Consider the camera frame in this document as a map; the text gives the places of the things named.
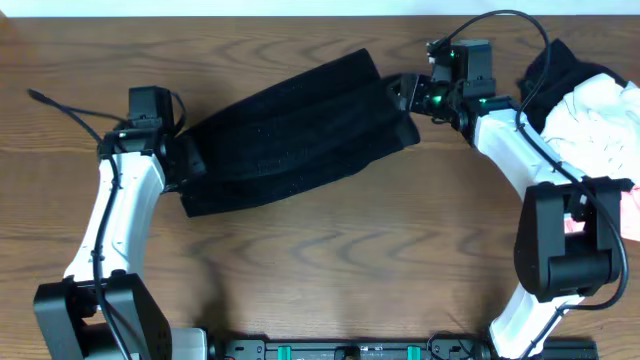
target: pink cloth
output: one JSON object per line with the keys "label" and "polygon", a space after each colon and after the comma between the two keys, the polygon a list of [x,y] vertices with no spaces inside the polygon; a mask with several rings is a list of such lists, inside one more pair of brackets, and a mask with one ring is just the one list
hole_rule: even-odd
{"label": "pink cloth", "polygon": [[[572,219],[564,221],[564,232],[582,231],[583,222]],[[620,232],[623,238],[640,241],[640,186],[635,186],[631,192],[623,192],[620,199]]]}

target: black garment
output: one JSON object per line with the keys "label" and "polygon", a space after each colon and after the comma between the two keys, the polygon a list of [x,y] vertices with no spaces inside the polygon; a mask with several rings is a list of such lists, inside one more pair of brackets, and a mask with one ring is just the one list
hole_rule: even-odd
{"label": "black garment", "polygon": [[181,186],[188,216],[239,210],[353,175],[420,141],[364,49],[286,80],[179,136],[206,172]]}
{"label": "black garment", "polygon": [[[533,90],[544,67],[544,51],[538,55],[527,68],[524,79],[518,81],[521,100],[529,95]],[[573,91],[573,88],[580,85],[598,74],[605,73],[616,80],[621,86],[626,86],[627,82],[605,66],[582,62],[573,55],[571,50],[559,39],[551,43],[551,64],[549,73],[542,88],[536,97],[525,109],[525,114],[531,126],[541,133],[544,129],[547,115],[562,100],[565,94]]]}

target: wood grain tabletop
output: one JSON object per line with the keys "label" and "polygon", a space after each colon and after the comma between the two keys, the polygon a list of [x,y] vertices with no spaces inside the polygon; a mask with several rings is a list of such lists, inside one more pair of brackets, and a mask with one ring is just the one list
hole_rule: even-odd
{"label": "wood grain tabletop", "polygon": [[[0,358],[46,359],[39,284],[75,255],[98,185],[93,140],[29,87],[125,115],[128,88],[178,92],[189,124],[279,81],[367,48],[381,74],[429,73],[427,40],[467,17],[11,19],[0,24]],[[582,60],[640,80],[640,18],[541,17]],[[542,49],[515,17],[462,34],[494,46],[498,90]],[[521,203],[498,169],[446,125],[414,116],[421,143],[355,176],[259,208],[189,219],[161,196],[145,283],[174,327],[271,338],[427,338],[486,329],[517,284]],[[113,127],[88,119],[98,133]],[[570,313],[554,335],[594,338],[604,359],[640,352],[640,244],[614,308]],[[614,286],[588,302],[605,299]]]}

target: black cloth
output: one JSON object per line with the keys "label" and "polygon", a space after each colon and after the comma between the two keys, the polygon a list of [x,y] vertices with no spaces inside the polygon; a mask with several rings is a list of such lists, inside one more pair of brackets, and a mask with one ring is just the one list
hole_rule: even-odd
{"label": "black cloth", "polygon": [[420,141],[364,49],[214,114],[177,139],[206,172],[179,191],[188,216],[268,204],[353,175]]}
{"label": "black cloth", "polygon": [[[524,100],[542,74],[544,67],[544,50],[531,65],[523,79],[518,81],[521,100]],[[615,79],[616,83],[626,86],[627,82],[620,75],[609,68],[578,60],[559,39],[551,43],[551,64],[549,73],[542,88],[536,97],[525,109],[525,114],[531,126],[541,133],[547,120],[547,115],[562,100],[565,94],[573,91],[573,88],[580,85],[595,75],[605,73]]]}

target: green tape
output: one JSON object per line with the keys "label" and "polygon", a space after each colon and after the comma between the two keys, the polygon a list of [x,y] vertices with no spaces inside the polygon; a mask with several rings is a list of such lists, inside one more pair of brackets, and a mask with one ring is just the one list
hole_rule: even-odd
{"label": "green tape", "polygon": [[280,346],[278,348],[278,360],[291,360],[291,346]]}
{"label": "green tape", "polygon": [[409,346],[407,348],[407,360],[420,360],[421,349],[419,346]]}

